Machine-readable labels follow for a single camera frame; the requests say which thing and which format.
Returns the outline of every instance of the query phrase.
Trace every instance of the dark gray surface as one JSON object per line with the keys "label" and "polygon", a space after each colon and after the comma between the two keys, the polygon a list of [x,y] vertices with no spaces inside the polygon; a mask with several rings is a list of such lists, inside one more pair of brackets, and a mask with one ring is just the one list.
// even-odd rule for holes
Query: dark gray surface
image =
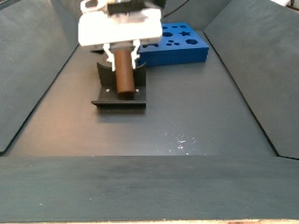
{"label": "dark gray surface", "polygon": [[65,10],[78,19],[81,16],[80,2],[81,0],[58,0]]}
{"label": "dark gray surface", "polygon": [[204,32],[279,154],[299,158],[299,15],[235,0]]}
{"label": "dark gray surface", "polygon": [[0,152],[10,143],[77,45],[77,23],[56,0],[0,13]]}
{"label": "dark gray surface", "polygon": [[72,55],[6,156],[273,156],[217,55],[146,70],[145,110],[100,110],[98,54]]}
{"label": "dark gray surface", "polygon": [[[165,23],[188,23],[195,31],[201,31],[219,15],[231,0],[191,0],[168,18]],[[164,14],[176,9],[183,0],[166,0]]]}
{"label": "dark gray surface", "polygon": [[2,157],[0,171],[1,222],[299,219],[291,159]]}

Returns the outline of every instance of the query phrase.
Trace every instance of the hole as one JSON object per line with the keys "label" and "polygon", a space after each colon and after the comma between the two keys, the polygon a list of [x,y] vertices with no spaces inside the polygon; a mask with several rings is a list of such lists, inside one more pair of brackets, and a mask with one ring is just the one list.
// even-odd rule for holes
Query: hole
{"label": "hole", "polygon": [[165,32],[162,33],[162,36],[166,37],[166,38],[169,38],[169,37],[172,36],[172,34],[170,34],[168,31],[165,31]]}
{"label": "hole", "polygon": [[196,39],[187,39],[185,43],[189,45],[196,45],[196,44],[199,44],[199,41]]}
{"label": "hole", "polygon": [[157,47],[158,45],[157,45],[157,44],[152,44],[152,45],[142,45],[142,48],[146,48],[148,46],[154,46],[154,47]]}
{"label": "hole", "polygon": [[180,34],[181,34],[183,36],[191,36],[191,33],[189,33],[188,31],[183,31],[183,32],[180,32]]}

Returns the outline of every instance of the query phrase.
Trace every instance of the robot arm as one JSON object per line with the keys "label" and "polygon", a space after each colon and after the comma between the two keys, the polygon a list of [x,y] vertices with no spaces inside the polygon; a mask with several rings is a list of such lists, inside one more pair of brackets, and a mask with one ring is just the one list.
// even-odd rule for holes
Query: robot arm
{"label": "robot arm", "polygon": [[164,6],[165,0],[97,0],[96,6],[86,7],[89,1],[80,3],[78,43],[86,50],[105,51],[112,71],[116,71],[117,93],[132,94],[137,48],[160,42],[162,28],[158,5]]}
{"label": "robot arm", "polygon": [[272,2],[285,6],[289,3],[289,0],[271,0]]}

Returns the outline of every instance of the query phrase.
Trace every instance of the blue foam block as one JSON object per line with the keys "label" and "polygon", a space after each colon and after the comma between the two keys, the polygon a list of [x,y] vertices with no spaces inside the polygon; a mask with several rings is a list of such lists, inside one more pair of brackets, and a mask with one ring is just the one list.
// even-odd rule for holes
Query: blue foam block
{"label": "blue foam block", "polygon": [[140,46],[138,64],[162,66],[204,62],[209,47],[185,23],[162,24],[162,39],[156,45]]}

